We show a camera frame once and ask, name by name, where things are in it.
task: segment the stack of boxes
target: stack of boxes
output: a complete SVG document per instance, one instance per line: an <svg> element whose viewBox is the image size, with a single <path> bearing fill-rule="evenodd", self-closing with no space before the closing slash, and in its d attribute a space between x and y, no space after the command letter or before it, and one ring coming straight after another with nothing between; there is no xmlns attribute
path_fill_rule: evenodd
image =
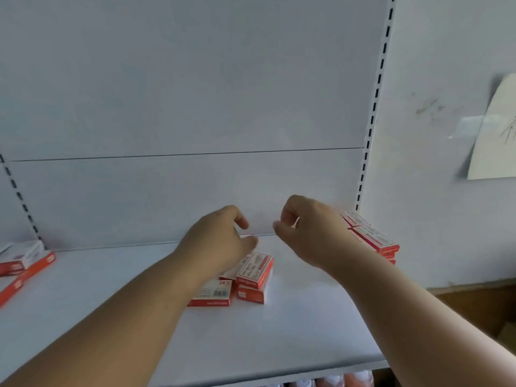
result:
<svg viewBox="0 0 516 387"><path fill-rule="evenodd" d="M345 210L340 213L347 225L348 230L365 246L374 250L393 265L396 264L395 255L399 251L399 245L387 238L385 235L371 227L354 210Z"/></svg>
<svg viewBox="0 0 516 387"><path fill-rule="evenodd" d="M33 275L55 261L41 240L0 246L0 307L14 296Z"/></svg>
<svg viewBox="0 0 516 387"><path fill-rule="evenodd" d="M265 304L273 264L272 256L252 252L237 267L203 286L188 306L230 306L234 292L241 300Z"/></svg>

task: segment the finger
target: finger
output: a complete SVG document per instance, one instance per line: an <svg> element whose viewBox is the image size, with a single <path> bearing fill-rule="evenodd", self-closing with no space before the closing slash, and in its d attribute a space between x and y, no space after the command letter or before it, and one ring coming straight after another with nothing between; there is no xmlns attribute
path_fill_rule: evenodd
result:
<svg viewBox="0 0 516 387"><path fill-rule="evenodd" d="M246 217L235 205L225 206L224 208L220 209L219 212L230 218L243 230L249 228L249 221L247 221Z"/></svg>
<svg viewBox="0 0 516 387"><path fill-rule="evenodd" d="M281 221L292 226L297 218L306 212L310 199L302 195L291 195L283 210L281 211Z"/></svg>
<svg viewBox="0 0 516 387"><path fill-rule="evenodd" d="M273 228L276 235L292 248L296 230L282 221L274 221Z"/></svg>
<svg viewBox="0 0 516 387"><path fill-rule="evenodd" d="M245 251L245 255L249 254L253 251L258 244L258 238L256 236L246 236L240 239L243 249Z"/></svg>

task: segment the forearm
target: forearm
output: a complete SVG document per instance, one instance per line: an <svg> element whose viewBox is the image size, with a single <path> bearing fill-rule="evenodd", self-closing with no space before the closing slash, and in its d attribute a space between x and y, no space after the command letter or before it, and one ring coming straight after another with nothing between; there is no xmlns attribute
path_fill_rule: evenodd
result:
<svg viewBox="0 0 516 387"><path fill-rule="evenodd" d="M2 387L146 386L202 285L185 258L160 260L17 370Z"/></svg>
<svg viewBox="0 0 516 387"><path fill-rule="evenodd" d="M516 385L516 358L503 347L379 255L358 244L345 253L329 273L352 297L403 385Z"/></svg>

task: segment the black horizontal line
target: black horizontal line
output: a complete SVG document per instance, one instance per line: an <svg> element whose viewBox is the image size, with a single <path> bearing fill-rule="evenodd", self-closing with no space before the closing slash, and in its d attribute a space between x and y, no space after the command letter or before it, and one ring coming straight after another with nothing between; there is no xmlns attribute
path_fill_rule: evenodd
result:
<svg viewBox="0 0 516 387"><path fill-rule="evenodd" d="M248 150L242 152L209 152L209 153L177 153L172 155L134 155L134 156L95 156L95 157L69 157L59 159L26 159L11 160L11 162L55 162L56 160L91 160L91 159L124 159L131 157L169 157L169 156L201 156L201 155L229 155L232 153L275 153L275 152L310 152L310 151L341 151L344 149L363 149L363 146L352 148L322 148L322 149L279 149L279 150Z"/></svg>

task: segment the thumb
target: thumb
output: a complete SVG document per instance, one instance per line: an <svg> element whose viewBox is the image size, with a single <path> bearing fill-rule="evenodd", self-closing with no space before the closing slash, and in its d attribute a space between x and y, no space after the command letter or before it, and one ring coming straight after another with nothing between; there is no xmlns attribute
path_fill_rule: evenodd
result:
<svg viewBox="0 0 516 387"><path fill-rule="evenodd" d="M274 221L273 223L274 232L276 235L283 240L289 247L292 248L293 238L296 234L296 230L289 227L282 221Z"/></svg>
<svg viewBox="0 0 516 387"><path fill-rule="evenodd" d="M240 239L240 241L242 242L242 247L245 252L244 255L247 255L253 251L258 244L258 238L256 236L246 236Z"/></svg>

